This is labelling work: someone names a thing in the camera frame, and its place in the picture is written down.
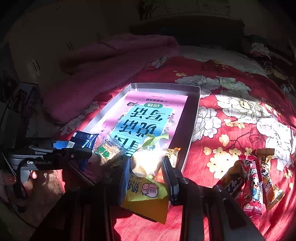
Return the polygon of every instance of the dark wooden headboard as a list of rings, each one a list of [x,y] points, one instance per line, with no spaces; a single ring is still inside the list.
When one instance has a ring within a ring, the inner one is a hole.
[[[174,36],[180,45],[217,45],[242,53],[244,23],[214,16],[174,16],[148,20],[131,26],[130,31],[136,35]]]

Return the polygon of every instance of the red floral bedsheet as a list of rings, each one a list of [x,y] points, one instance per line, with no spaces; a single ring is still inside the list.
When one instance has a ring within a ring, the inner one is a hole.
[[[184,169],[184,176],[198,185],[215,185],[240,154],[275,148],[271,178],[285,196],[270,211],[264,205],[263,216],[255,225],[266,240],[278,240],[294,215],[296,111],[277,85],[264,76],[241,72],[214,60],[199,62],[184,57],[153,63],[130,82],[201,87],[199,111]],[[123,86],[97,96],[90,108],[61,129],[59,138],[69,139],[73,131],[82,130]],[[182,208],[171,206],[165,225],[128,215],[118,218],[114,228],[121,240],[179,240],[181,217]],[[208,238],[206,220],[205,233]]]

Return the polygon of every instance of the green oval label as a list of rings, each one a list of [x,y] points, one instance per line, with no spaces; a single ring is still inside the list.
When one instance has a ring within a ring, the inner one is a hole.
[[[161,108],[163,105],[162,105],[162,104],[157,104],[157,103],[146,103],[144,106],[145,106],[145,107],[151,107],[151,108],[159,109],[159,108]]]

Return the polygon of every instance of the pink book cover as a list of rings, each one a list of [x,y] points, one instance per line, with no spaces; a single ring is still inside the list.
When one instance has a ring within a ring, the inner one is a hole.
[[[187,96],[129,91],[92,128],[90,133],[109,132],[129,148],[136,150],[147,134],[168,134],[168,146],[174,136]]]

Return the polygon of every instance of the red snack package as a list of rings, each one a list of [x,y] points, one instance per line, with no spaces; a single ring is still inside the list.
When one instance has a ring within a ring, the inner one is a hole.
[[[262,182],[259,183],[256,168],[258,159],[252,155],[240,155],[239,159],[245,180],[241,207],[249,218],[259,219],[262,217],[263,194]]]

